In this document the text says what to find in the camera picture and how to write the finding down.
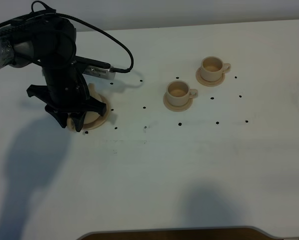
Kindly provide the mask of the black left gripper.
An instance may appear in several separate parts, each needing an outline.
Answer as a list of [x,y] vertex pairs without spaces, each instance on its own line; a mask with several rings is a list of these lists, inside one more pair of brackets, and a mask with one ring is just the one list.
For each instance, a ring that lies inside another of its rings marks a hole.
[[107,105],[90,95],[83,72],[87,63],[74,62],[64,68],[42,69],[46,85],[30,85],[26,90],[29,97],[37,97],[47,105],[49,113],[64,129],[67,127],[68,113],[74,130],[80,132],[87,112],[104,116]]

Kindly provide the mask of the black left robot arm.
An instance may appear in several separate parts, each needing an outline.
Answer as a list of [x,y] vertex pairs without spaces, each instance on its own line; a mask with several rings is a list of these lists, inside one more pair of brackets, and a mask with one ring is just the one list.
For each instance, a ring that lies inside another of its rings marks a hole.
[[27,95],[43,101],[61,127],[80,132],[100,127],[109,117],[108,100],[84,75],[111,66],[76,52],[76,29],[63,17],[13,19],[0,27],[0,69],[40,66],[46,84],[30,85]]

